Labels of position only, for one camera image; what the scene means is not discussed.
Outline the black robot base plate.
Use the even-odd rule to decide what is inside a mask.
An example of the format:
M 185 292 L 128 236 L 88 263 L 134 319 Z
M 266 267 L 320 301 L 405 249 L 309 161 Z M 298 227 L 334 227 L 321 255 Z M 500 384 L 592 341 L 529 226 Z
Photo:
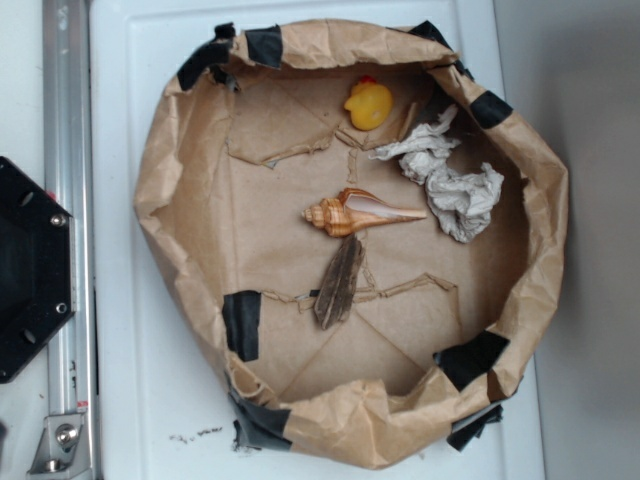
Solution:
M 1 382 L 12 382 L 73 313 L 72 216 L 1 159 Z

